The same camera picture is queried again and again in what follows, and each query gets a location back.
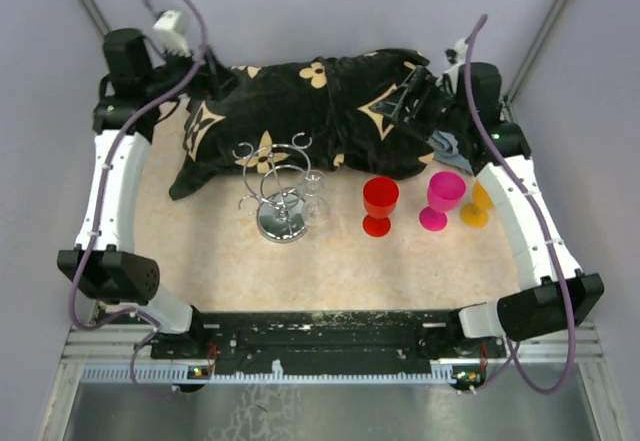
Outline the pink plastic wine glass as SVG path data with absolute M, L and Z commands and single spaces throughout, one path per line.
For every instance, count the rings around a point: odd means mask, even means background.
M 466 190 L 466 181 L 460 175 L 450 171 L 434 174 L 427 188 L 428 205 L 419 214 L 422 227 L 432 232 L 443 230 L 448 224 L 447 213 L 459 205 Z

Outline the red plastic wine glass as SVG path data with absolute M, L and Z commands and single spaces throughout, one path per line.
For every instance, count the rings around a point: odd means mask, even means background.
M 397 183 L 389 177 L 377 176 L 364 185 L 362 194 L 366 211 L 363 230 L 372 237 L 387 235 L 392 226 L 390 216 L 399 198 Z

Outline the yellow plastic wine glass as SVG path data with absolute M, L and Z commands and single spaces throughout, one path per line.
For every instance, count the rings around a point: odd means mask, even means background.
M 460 210 L 461 221 L 474 229 L 484 228 L 489 222 L 489 211 L 494 207 L 493 201 L 483 185 L 476 181 L 471 192 L 471 201 Z

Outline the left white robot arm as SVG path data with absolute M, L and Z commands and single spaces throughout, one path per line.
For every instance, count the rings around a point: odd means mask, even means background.
M 70 249 L 57 255 L 58 269 L 70 280 L 67 310 L 72 325 L 91 331 L 76 311 L 79 294 L 117 306 L 108 322 L 132 315 L 156 333 L 173 335 L 184 356 L 201 355 L 208 334 L 194 325 L 196 310 L 164 288 L 158 263 L 135 251 L 135 204 L 160 107 L 183 95 L 218 99 L 234 88 L 233 74 L 213 54 L 207 33 L 191 48 L 176 30 L 162 37 L 162 64 L 153 65 L 147 38 L 122 28 L 103 38 L 108 72 L 98 85 L 92 113 L 94 169 L 80 231 Z

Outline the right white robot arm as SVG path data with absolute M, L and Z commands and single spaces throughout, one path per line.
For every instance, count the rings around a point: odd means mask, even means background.
M 436 160 L 473 175 L 487 191 L 516 262 L 518 292 L 452 314 L 448 348 L 470 356 L 482 338 L 525 341 L 582 324 L 604 293 L 599 274 L 569 252 L 537 183 L 521 128 L 501 117 L 496 66 L 453 66 L 436 78 L 418 65 L 373 105 L 392 125 L 428 143 Z

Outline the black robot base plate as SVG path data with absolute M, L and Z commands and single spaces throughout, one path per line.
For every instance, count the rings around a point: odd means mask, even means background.
M 159 334 L 151 356 L 210 360 L 221 375 L 427 374 L 446 358 L 477 360 L 505 353 L 494 338 L 465 341 L 448 310 L 208 312 L 191 328 Z

